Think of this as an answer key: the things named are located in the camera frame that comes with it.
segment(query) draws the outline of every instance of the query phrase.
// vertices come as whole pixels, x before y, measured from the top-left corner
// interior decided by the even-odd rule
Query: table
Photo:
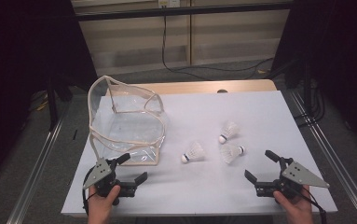
[[[121,198],[114,216],[282,213],[272,198],[256,197],[254,186],[244,178],[245,169],[257,175],[261,181],[272,181],[278,177],[279,165],[264,155],[266,149],[283,157],[292,157],[321,176],[281,93],[276,91],[270,80],[138,86],[160,94],[170,122],[157,166],[117,168],[117,177],[122,181],[129,181],[144,171],[148,172],[149,177],[137,189],[134,198]],[[229,93],[216,94],[219,90]],[[227,120],[224,116],[244,127],[231,143],[244,145],[248,149],[247,154],[230,165],[221,161],[216,141],[221,126]],[[207,148],[206,159],[189,164],[180,163],[180,156],[195,139]],[[94,163],[95,156],[88,141],[62,209],[63,214],[74,217],[86,215],[80,193],[83,178]],[[336,211],[328,189],[311,188],[311,192],[326,211]]]

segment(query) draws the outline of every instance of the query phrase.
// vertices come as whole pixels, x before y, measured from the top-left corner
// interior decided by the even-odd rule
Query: clear plastic bag
[[[156,165],[167,116],[155,92],[100,77],[88,95],[89,140],[96,157],[129,152],[125,165]]]

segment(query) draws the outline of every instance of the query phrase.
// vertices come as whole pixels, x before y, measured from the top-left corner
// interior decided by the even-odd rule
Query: black band on shuttlecock
[[[186,154],[184,153],[184,156],[186,158],[187,161],[190,161],[190,159],[186,156]]]

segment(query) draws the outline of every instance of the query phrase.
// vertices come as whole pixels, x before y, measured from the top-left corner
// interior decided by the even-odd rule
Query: white shuttlecock
[[[220,148],[220,152],[223,160],[226,163],[231,163],[236,159],[239,155],[245,152],[245,147],[233,146],[233,145],[222,145]]]
[[[224,144],[228,138],[235,135],[240,131],[239,125],[235,122],[229,121],[222,130],[221,135],[219,135],[219,143]]]
[[[181,161],[183,163],[187,163],[188,161],[194,160],[194,159],[200,159],[205,156],[205,150],[202,148],[199,142],[194,142],[191,146],[190,149],[184,153],[181,157]]]

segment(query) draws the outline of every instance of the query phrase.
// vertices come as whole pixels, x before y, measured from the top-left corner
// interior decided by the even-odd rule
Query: human hand
[[[120,192],[120,186],[115,185],[106,198],[96,193],[94,185],[89,188],[89,224],[104,224],[109,222],[112,209],[112,202]]]
[[[309,186],[303,186],[301,193],[309,198]],[[289,224],[313,224],[311,203],[296,196],[293,200],[288,200],[279,191],[273,192],[274,198],[286,211],[286,218]]]

